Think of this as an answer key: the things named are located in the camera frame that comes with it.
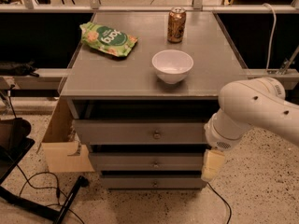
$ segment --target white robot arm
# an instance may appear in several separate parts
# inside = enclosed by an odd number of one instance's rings
[[[223,151],[237,145],[253,126],[299,145],[299,105],[284,100],[283,86],[273,78],[235,81],[219,94],[220,110],[205,125],[213,147],[204,158],[202,179],[210,181],[224,164]]]

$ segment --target white bowl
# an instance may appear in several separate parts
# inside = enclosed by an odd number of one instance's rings
[[[167,84],[176,84],[189,74],[193,59],[183,51],[166,49],[153,56],[152,65],[158,78]]]

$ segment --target cardboard box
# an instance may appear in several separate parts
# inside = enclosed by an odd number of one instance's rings
[[[74,135],[72,121],[66,100],[60,99],[41,144],[50,172],[94,172],[86,146],[81,144],[78,149],[79,141],[69,141]]]

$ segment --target metal frame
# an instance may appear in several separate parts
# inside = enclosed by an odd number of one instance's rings
[[[36,0],[23,0],[24,6],[22,5],[1,5],[0,12],[91,12],[96,10],[148,10],[148,11],[159,11],[159,10],[169,10],[171,7],[153,7],[153,6],[103,6],[100,0],[90,0],[89,6],[68,6],[68,5],[39,5]],[[204,6],[203,0],[192,0],[192,5],[184,6],[187,10],[203,10],[203,11],[213,11],[213,12],[228,12],[228,13],[264,13],[268,9],[263,5],[260,6],[250,6],[242,5],[233,6],[230,3],[229,6]],[[285,6],[274,6],[277,13],[299,13],[299,0],[293,0],[289,5]]]

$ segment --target terrazzo floor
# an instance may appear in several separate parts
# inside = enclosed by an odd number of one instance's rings
[[[32,124],[36,143],[19,163],[29,177],[48,171],[40,142],[57,101],[14,98],[18,117]],[[12,118],[12,115],[1,119]],[[228,208],[209,188],[202,190],[107,190],[96,173],[57,174],[66,194],[79,175],[90,185],[81,188],[71,209],[89,224],[221,224]],[[2,186],[18,195],[25,179],[15,168]],[[226,152],[226,163],[211,186],[231,205],[231,224],[297,224],[299,220],[299,148],[273,133],[253,129],[242,142]],[[37,187],[55,186],[50,175],[32,179]],[[25,187],[22,197],[43,205],[57,203],[53,189]],[[0,199],[0,223],[51,223]],[[68,213],[65,223],[81,223]]]

